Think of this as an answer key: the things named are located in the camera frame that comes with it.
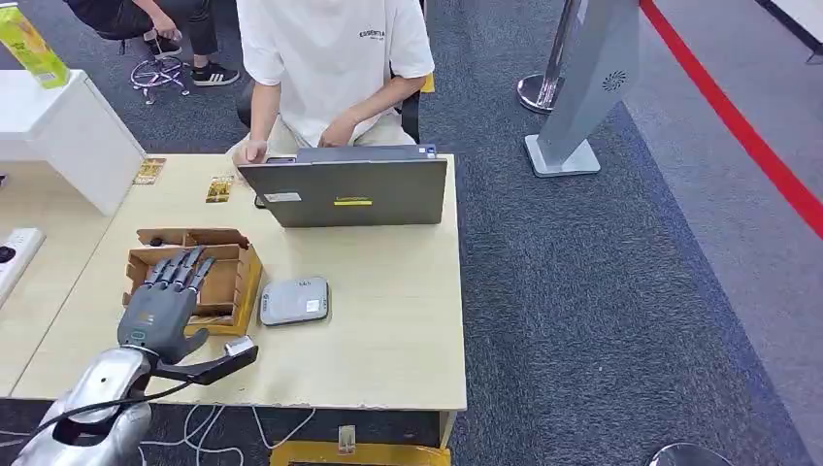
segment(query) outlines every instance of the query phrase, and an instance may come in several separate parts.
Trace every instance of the chair base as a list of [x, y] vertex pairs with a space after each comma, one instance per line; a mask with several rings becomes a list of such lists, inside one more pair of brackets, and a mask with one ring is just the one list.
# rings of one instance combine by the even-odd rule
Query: chair base
[[188, 95], [189, 91], [181, 81], [181, 72], [184, 66], [185, 64], [182, 61], [173, 56], [143, 61], [131, 70], [132, 87], [143, 92], [146, 105], [151, 105], [155, 101], [150, 90], [161, 85], [176, 85], [180, 88], [181, 95]]

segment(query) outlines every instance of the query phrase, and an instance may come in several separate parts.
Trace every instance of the table leg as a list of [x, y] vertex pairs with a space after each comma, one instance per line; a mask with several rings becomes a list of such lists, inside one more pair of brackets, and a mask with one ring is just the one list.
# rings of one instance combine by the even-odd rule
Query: table leg
[[440, 412], [440, 448], [445, 449], [448, 439], [451, 437], [451, 429], [454, 428], [454, 421], [457, 419], [456, 411]]

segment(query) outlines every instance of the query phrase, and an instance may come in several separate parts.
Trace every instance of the gray device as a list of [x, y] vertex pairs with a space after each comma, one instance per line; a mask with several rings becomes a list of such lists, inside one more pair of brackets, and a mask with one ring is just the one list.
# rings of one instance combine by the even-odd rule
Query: gray device
[[329, 315], [329, 283], [322, 277], [269, 283], [260, 296], [263, 325], [322, 320]]
[[433, 146], [346, 147], [238, 168], [284, 227], [406, 225], [440, 223], [447, 163]]

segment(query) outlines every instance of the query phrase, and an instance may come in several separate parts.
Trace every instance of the card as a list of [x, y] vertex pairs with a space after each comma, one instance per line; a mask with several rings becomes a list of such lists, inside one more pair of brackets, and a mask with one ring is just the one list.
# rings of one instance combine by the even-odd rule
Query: card
[[216, 202], [228, 202], [231, 185], [234, 177], [213, 177], [212, 184], [209, 185], [209, 193], [206, 195], [206, 202], [209, 204]]
[[137, 172], [132, 184], [154, 184], [165, 164], [165, 158], [147, 158], [140, 165], [140, 171]]

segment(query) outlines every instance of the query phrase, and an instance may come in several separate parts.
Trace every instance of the black cable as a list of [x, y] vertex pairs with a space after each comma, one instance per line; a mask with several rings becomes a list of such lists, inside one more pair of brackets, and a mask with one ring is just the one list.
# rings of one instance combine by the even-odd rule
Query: black cable
[[166, 391], [161, 391], [159, 393], [154, 393], [153, 395], [143, 395], [143, 396], [136, 396], [134, 398], [123, 398], [121, 400], [113, 400], [113, 401], [104, 401], [102, 403], [94, 403], [92, 405], [82, 406], [80, 408], [75, 408], [74, 410], [67, 411], [62, 415], [52, 417], [51, 419], [47, 420], [46, 422], [40, 424], [40, 426], [30, 434], [29, 438], [34, 438], [37, 434], [43, 432], [49, 426], [56, 424], [61, 420], [65, 420], [71, 416], [78, 415], [80, 413], [87, 413], [89, 411], [96, 411], [102, 410], [104, 408], [110, 408], [112, 406], [119, 406], [119, 405], [135, 405], [137, 403], [143, 403], [145, 401], [156, 400], [157, 398], [163, 398], [164, 396], [169, 396], [173, 393], [177, 393], [180, 390], [186, 388], [187, 386], [191, 385], [191, 382], [184, 382], [175, 387], [169, 388]]

